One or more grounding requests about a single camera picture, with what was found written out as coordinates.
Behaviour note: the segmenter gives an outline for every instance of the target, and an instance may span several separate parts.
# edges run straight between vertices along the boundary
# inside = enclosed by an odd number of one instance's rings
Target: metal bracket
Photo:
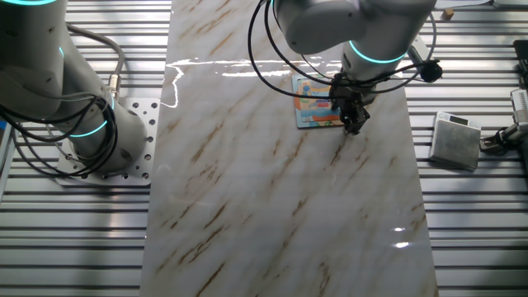
[[[85,178],[56,178],[55,180],[58,184],[62,186],[86,186],[87,184],[102,186],[150,185],[153,176],[154,151],[156,148],[156,136],[158,132],[160,100],[157,98],[123,97],[120,99],[120,104],[124,108],[135,112],[143,121],[145,128],[147,129],[148,141],[145,144],[141,157],[138,158],[134,164],[123,170],[120,175],[106,177],[101,174],[92,173]],[[75,152],[71,149],[69,140],[66,139],[63,142],[62,149],[66,153],[71,153],[75,156]],[[71,172],[83,167],[84,165],[82,163],[75,162],[71,159],[68,160],[63,154],[60,154],[58,169],[65,172]]]

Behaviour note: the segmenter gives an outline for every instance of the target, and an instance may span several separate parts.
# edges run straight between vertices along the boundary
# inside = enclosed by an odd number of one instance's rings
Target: white marble slab
[[[173,5],[141,296],[436,296],[403,90],[357,136],[298,130],[247,62],[255,5]],[[291,91],[257,24],[260,68]]]

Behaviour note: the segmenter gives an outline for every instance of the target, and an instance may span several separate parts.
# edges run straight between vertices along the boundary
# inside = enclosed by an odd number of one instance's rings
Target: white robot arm
[[[66,6],[67,0],[0,1],[0,116],[15,127],[30,120],[63,132],[89,168],[77,176],[119,172],[142,153],[146,130],[73,44]]]

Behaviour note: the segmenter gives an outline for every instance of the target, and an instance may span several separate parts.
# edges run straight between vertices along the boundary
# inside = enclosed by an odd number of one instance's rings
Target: slotted metal table
[[[160,97],[170,15],[171,1],[70,0],[67,21],[123,47],[122,96]],[[441,12],[434,15],[440,20]],[[432,167],[428,152],[438,111],[479,121],[483,136],[512,124],[512,42],[528,37],[528,11],[460,8],[451,21],[438,21],[438,31],[444,78],[411,83],[406,92],[440,296],[525,297],[528,186],[521,156],[481,155],[471,173]],[[428,22],[428,45],[431,33]],[[81,36],[73,41],[107,81],[117,55]],[[58,161],[54,146],[39,144],[37,152]],[[1,296],[139,295],[149,189],[64,189],[16,153],[2,176]]]

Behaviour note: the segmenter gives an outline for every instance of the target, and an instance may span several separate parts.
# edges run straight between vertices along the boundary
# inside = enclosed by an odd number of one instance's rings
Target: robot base
[[[143,121],[147,129],[147,142],[141,156],[128,168],[125,168],[119,175],[104,176],[100,173],[92,173],[85,178],[56,178],[58,184],[62,186],[148,186],[153,176],[154,150],[156,148],[156,137],[158,131],[158,118],[160,100],[156,98],[128,98],[120,99],[124,108],[135,112]],[[72,150],[72,145],[68,139],[63,142],[65,153],[76,155]],[[65,172],[72,172],[82,169],[84,165],[71,159],[66,159],[60,154],[58,169]]]

